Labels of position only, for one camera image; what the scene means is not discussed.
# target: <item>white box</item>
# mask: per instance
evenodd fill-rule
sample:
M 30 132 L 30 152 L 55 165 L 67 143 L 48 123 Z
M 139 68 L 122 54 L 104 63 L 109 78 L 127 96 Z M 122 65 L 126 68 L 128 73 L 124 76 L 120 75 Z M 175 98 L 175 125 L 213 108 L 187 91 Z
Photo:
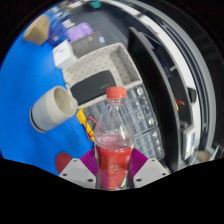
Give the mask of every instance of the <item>white box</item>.
M 60 69 L 69 67 L 77 60 L 68 40 L 63 41 L 53 49 L 53 57 L 55 66 Z

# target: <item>blue surface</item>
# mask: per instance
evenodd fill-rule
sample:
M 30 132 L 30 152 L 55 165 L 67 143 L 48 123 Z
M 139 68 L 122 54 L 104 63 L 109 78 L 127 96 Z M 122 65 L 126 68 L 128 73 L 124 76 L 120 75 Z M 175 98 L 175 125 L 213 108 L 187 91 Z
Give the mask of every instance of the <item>blue surface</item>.
M 10 49 L 0 72 L 0 150 L 5 159 L 58 175 L 58 153 L 67 152 L 79 159 L 93 143 L 76 116 L 45 134 L 32 127 L 30 107 L 49 89 L 65 85 L 61 70 L 54 65 L 53 47 L 23 41 L 24 32 Z

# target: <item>cylindrical object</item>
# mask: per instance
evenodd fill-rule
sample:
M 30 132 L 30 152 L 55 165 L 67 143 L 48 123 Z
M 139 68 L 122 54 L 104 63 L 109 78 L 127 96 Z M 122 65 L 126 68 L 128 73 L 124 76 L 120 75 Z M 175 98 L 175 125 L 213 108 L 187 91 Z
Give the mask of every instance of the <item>cylindrical object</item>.
M 101 189 L 120 190 L 126 183 L 133 148 L 133 127 L 124 107 L 126 90 L 107 89 L 108 105 L 94 131 Z
M 34 103 L 30 110 L 30 120 L 37 131 L 44 133 L 71 118 L 77 107 L 77 101 L 66 89 L 56 86 Z

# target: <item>cable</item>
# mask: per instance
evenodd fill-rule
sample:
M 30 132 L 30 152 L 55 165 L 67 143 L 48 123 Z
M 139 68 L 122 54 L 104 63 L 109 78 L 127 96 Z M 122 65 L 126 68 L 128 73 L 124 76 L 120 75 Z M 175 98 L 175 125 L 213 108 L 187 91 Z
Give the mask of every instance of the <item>cable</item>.
M 87 119 L 91 119 L 96 125 L 98 124 L 98 122 L 92 117 L 92 116 L 88 116 L 88 117 L 86 117 L 86 119 L 85 119 L 85 130 L 86 130 L 86 135 L 87 135 L 87 137 L 88 137 L 88 139 L 91 141 L 91 142 L 94 142 L 92 139 L 91 139 L 91 137 L 93 137 L 94 136 L 94 134 L 90 134 L 90 133 L 88 133 L 87 132 Z

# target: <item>pink object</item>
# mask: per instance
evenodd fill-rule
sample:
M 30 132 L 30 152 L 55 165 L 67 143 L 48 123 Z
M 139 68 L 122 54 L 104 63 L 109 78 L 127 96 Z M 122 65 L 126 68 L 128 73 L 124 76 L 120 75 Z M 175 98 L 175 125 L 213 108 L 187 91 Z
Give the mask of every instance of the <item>pink object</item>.
M 70 43 L 77 41 L 92 33 L 93 30 L 88 23 L 80 23 L 79 25 L 67 30 L 68 40 Z

